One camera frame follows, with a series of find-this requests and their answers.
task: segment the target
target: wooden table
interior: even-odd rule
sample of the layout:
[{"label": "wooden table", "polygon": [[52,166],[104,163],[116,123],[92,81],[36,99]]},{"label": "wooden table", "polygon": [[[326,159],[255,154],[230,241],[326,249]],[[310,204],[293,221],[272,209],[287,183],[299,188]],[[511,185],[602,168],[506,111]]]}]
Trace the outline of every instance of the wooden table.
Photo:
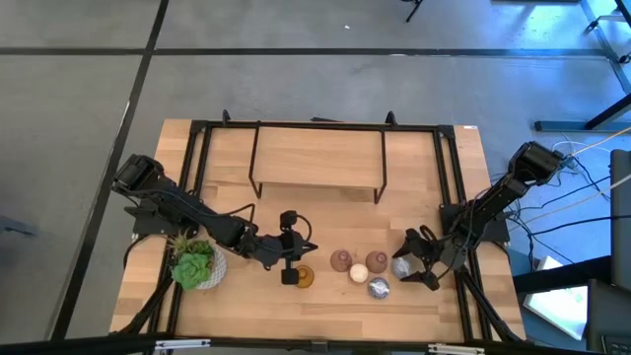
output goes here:
[{"label": "wooden table", "polygon": [[[189,126],[190,120],[182,119],[168,119],[163,126],[156,159],[173,180],[179,177]],[[261,151],[274,149],[274,144],[287,139],[287,132],[282,129],[266,130],[265,139],[258,142]],[[470,198],[489,186],[488,172],[477,128],[456,126],[455,130],[466,195]],[[370,138],[375,132],[355,133],[336,131],[336,140],[346,139],[341,146],[339,142],[328,142],[306,149],[321,150],[335,161],[336,150],[360,144],[356,142],[358,139],[367,145],[367,151],[375,151],[375,144],[381,144],[380,140]],[[318,134],[326,137],[329,132]],[[295,209],[306,216],[314,226],[312,242],[318,244],[319,249],[306,254],[297,264],[310,266],[315,272],[315,282],[308,289],[282,285],[281,263],[265,271],[257,261],[224,252],[228,260],[226,278],[216,288],[184,292],[176,334],[279,339],[463,340],[452,274],[441,281],[439,291],[432,292],[422,284],[399,282],[388,269],[380,276],[389,282],[391,292],[385,300],[375,300],[368,295],[366,285],[353,284],[347,274],[335,272],[329,265],[329,256],[340,248],[349,249],[354,260],[361,262],[372,250],[384,250],[392,255],[402,245],[404,231],[421,224],[440,233],[441,192],[431,134],[386,133],[387,188],[379,204],[374,203],[371,190],[339,187],[331,181],[325,186],[320,186],[322,183],[318,186],[270,184],[257,200],[247,178],[253,135],[253,129],[213,129],[201,197],[218,212],[256,202],[254,223],[260,227],[261,235],[278,234],[278,217],[285,210]],[[444,152],[449,161],[447,142]],[[293,154],[292,159],[296,159],[301,150],[286,154]],[[193,167],[198,156],[197,150]],[[267,159],[264,155],[260,158],[256,161],[258,169]],[[456,202],[449,166],[450,192]],[[192,186],[194,170],[192,168],[189,176],[189,186]],[[374,177],[362,178],[371,181]],[[296,229],[305,232],[300,223]],[[207,238],[205,231],[202,238]],[[164,247],[164,239],[150,237],[129,255],[111,330],[125,326],[154,291]],[[478,257],[486,296],[511,330],[525,337],[506,255],[497,246],[482,244]],[[437,265],[435,272],[444,269],[442,264]],[[166,329],[171,294],[170,291],[163,304],[161,330]],[[479,337],[475,303],[470,295],[468,300],[473,332]]]}]

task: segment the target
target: plant pot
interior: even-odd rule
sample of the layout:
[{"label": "plant pot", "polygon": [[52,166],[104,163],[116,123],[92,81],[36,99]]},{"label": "plant pot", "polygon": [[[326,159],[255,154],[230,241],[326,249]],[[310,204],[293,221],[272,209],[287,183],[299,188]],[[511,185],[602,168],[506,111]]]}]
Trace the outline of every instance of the plant pot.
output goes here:
[{"label": "plant pot", "polygon": [[209,288],[213,288],[221,282],[221,280],[226,276],[226,270],[228,269],[228,263],[226,262],[226,258],[219,251],[219,248],[215,246],[210,246],[215,255],[215,259],[213,261],[213,266],[210,268],[210,277],[207,281],[204,281],[197,285],[197,290],[207,290]]}]

